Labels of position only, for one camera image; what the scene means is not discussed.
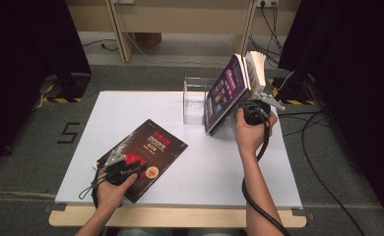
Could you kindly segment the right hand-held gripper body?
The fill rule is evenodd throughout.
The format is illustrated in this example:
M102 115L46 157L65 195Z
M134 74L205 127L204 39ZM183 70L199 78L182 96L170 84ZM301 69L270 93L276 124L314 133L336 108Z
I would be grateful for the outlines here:
M284 111L285 107L274 99L271 94L258 92L248 101L238 105L244 112L244 120L248 125L260 125L268 121L272 108Z

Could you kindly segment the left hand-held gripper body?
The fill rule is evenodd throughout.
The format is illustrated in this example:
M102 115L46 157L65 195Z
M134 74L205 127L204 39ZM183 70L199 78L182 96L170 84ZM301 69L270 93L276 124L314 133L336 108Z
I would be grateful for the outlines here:
M105 162L105 177L113 185L119 186L132 174L127 165L126 155L113 151Z

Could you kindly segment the dark brown and red magazine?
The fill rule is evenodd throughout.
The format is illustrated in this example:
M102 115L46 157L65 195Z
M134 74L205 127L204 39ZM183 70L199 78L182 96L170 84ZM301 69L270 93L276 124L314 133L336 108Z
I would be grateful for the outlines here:
M148 119L106 152L96 166L106 170L105 162L113 151L125 154L128 163L140 160L142 165L146 164L147 170L138 175L138 180L126 192L126 198L134 204L187 148L188 145L183 141Z

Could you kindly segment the books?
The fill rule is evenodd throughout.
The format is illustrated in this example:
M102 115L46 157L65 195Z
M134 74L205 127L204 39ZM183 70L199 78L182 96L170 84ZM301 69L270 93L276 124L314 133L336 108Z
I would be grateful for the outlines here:
M266 86L264 62L266 55L258 51L248 51L245 55L247 73L252 96L262 92Z

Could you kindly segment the person's right hand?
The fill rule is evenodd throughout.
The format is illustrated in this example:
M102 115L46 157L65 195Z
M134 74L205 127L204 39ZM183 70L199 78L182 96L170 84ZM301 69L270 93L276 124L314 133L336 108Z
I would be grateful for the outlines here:
M235 118L235 140L240 157L242 159L255 157L256 150L265 140L266 129L269 130L269 135L272 135L272 128L278 121L278 117L274 112L270 112L267 126L263 124L252 126L246 123L244 111L239 108Z

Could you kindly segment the person's left hand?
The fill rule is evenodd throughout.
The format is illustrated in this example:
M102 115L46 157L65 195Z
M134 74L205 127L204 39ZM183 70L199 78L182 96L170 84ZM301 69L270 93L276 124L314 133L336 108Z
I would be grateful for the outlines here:
M122 184L113 185L106 178L97 180L97 209L115 211L121 206L126 191L136 182L138 175L130 175Z

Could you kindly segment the black stand base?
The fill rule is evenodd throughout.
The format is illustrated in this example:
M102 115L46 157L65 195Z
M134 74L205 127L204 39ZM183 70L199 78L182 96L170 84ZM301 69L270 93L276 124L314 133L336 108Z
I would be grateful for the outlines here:
M71 73L69 78L59 79L51 75L45 79L40 89L43 102L80 102L91 80L90 74Z
M313 94L305 79L295 78L293 73L284 78L269 79L273 87L273 96L281 104L314 105Z

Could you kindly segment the black curtain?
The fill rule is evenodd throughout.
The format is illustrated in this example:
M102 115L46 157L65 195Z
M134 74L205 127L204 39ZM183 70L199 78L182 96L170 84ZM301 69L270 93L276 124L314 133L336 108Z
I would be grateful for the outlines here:
M280 65L314 76L384 208L384 0L300 0Z
M71 83L90 71L65 0L0 0L0 154L48 76Z

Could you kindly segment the white power socket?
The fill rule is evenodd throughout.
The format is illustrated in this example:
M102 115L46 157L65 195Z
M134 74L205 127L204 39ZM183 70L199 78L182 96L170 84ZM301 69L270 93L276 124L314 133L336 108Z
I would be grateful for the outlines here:
M279 4L279 0L257 0L256 7L258 8L274 8Z

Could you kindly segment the wooden desk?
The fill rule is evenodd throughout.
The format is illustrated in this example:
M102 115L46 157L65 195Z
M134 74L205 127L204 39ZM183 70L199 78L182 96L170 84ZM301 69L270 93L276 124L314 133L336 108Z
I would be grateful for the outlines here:
M257 0L65 0L78 31L111 31L121 61L131 60L134 32L226 34L236 53L248 37L275 29L286 36L301 0L279 0L274 8L256 8Z

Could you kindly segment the cardboard box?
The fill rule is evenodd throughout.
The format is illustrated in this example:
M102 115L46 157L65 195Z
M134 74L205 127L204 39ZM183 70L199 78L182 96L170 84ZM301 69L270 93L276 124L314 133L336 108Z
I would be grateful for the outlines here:
M159 32L136 32L136 42L146 48L154 48L161 43Z

